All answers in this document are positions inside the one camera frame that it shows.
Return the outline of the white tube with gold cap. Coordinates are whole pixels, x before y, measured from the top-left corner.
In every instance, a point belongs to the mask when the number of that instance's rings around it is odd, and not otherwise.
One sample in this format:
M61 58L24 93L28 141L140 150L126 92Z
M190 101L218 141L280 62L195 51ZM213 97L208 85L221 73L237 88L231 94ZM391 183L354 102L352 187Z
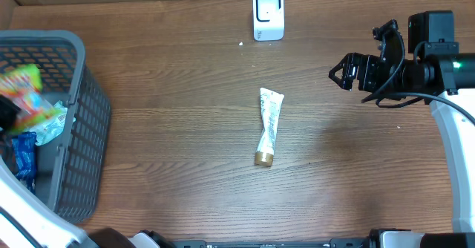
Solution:
M272 166L275 155L278 121L284 95L260 88L261 119L263 130L255 153L255 165Z

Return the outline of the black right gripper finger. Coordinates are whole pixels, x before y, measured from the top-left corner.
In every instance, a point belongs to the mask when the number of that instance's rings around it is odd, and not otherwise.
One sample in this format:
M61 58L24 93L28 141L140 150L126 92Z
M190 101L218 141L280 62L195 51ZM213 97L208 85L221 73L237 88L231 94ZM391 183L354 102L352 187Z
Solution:
M352 90L352 74L349 74L345 69L332 69L329 72L329 78L336 83L340 88L351 91Z
M343 59L336 65L334 66L333 68L331 68L330 72L329 72L329 75L330 76L335 76L335 74L339 71L339 70L345 70L346 69L346 64L347 64L347 61L348 59L350 58L350 55L351 53L348 53L346 54Z

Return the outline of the teal wet wipes pack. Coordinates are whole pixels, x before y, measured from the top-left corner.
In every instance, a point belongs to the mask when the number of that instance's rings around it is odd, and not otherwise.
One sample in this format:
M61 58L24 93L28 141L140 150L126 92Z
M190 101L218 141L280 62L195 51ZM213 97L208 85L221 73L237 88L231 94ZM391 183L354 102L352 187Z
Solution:
M58 111L56 116L30 129L30 132L36 134L36 146L43 146L49 143L64 131L68 108L63 105L63 101L56 102L53 107Z

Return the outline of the Haribo gummy candy bag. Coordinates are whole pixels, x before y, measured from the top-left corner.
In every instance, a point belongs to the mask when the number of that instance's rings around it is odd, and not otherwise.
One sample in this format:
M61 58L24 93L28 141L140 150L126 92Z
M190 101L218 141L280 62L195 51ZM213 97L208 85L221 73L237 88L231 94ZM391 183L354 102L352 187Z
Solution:
M11 134L28 131L61 114L61 110L51 105L41 92L42 78L34 64L1 75L1 95L19 108L13 126L8 129Z

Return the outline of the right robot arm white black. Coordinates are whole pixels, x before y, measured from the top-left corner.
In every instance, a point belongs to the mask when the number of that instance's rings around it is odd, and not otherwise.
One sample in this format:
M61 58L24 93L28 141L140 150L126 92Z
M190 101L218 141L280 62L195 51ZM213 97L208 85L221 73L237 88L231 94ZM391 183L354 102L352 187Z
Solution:
M348 53L329 72L344 90L353 83L368 93L363 100L383 108L417 102L430 106L439 129L453 199L451 233L410 229L371 229L365 238L331 241L331 247L474 246L474 54L462 53L455 40L454 14L432 10L408 19L408 40L396 20L373 28L379 56Z

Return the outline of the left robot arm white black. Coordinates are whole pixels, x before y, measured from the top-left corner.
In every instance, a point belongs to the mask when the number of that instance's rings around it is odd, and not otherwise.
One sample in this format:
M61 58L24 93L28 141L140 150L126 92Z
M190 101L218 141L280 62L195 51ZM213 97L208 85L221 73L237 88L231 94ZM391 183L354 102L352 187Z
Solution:
M55 140L40 148L40 155L53 154L53 144L58 144L58 158L47 159L46 163L55 163L55 172L51 180L51 200L56 200L56 191L53 185L60 185L62 174L69 172L63 166L69 166L68 156L72 153L64 146L68 144L72 133L66 133L71 129L73 111L75 105L68 107L67 121L63 133ZM22 185L4 162L7 152L1 151L1 241L9 247L175 247L156 232L142 231L131 238L127 238L112 228L101 229L94 234L87 232L74 224L58 216L50 207L32 194ZM102 177L102 159L99 165L93 169L92 163L88 168L87 175L81 179L84 186L79 186L81 192L92 192L92 196L98 196L99 185Z

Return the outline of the blue snack wrapper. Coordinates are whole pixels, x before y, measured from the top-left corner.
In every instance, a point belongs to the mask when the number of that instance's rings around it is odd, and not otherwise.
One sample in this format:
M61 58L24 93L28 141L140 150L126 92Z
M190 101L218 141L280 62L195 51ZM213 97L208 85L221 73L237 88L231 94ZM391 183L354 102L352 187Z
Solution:
M16 158L15 177L33 194L36 191L36 133L25 132L12 139Z

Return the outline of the grey plastic basket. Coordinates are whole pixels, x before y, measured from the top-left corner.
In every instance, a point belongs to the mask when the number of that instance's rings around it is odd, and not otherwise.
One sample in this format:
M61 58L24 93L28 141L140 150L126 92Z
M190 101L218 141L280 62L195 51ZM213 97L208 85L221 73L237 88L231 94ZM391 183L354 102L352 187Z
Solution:
M68 110L62 133L36 149L35 196L70 223L94 213L111 125L111 102L66 30L3 30L1 72L35 64L44 98Z

